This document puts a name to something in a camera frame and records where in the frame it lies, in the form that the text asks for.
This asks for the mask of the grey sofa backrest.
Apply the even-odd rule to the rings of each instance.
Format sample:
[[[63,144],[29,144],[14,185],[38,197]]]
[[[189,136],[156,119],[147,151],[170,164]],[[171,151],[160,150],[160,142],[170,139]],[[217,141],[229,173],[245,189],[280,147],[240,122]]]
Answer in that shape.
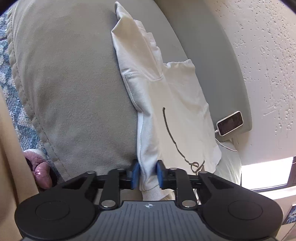
[[[182,48],[196,68],[213,123],[240,111],[243,125],[231,136],[252,129],[243,75],[232,45],[205,1],[157,1]]]

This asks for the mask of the light grey side cushion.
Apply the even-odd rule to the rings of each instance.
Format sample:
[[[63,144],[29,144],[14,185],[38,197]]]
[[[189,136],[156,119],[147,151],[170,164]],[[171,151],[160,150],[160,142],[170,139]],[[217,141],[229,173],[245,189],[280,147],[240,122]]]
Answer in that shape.
[[[231,141],[222,142],[222,145],[232,150],[218,145],[221,150],[222,157],[216,166],[216,171],[214,174],[237,185],[240,185],[242,174],[240,156]]]

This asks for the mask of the white smartphone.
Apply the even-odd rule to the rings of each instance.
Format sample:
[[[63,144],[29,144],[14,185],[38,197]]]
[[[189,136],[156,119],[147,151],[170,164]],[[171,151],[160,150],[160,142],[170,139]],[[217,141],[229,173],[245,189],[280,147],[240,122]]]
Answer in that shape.
[[[232,131],[238,129],[243,125],[243,117],[240,111],[236,111],[233,114],[217,121],[215,133],[218,133],[220,136],[225,136]]]

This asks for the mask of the grey sofa seat cushion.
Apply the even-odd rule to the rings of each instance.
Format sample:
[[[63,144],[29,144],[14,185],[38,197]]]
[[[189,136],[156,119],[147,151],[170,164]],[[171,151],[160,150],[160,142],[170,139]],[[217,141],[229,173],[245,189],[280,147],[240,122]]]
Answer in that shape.
[[[64,180],[136,158],[137,112],[111,30],[114,1],[17,1],[8,24],[13,79]]]

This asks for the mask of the blue white patterned rug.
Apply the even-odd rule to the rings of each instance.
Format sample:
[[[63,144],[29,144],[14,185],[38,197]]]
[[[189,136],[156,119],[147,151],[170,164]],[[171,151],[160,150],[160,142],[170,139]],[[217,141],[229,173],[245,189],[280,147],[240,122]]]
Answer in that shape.
[[[0,75],[1,88],[4,93],[9,114],[22,150],[38,149],[45,154],[46,158],[48,158],[48,153],[21,104],[19,94],[14,84],[8,53],[9,44],[6,34],[7,25],[8,12],[5,11],[1,15]]]

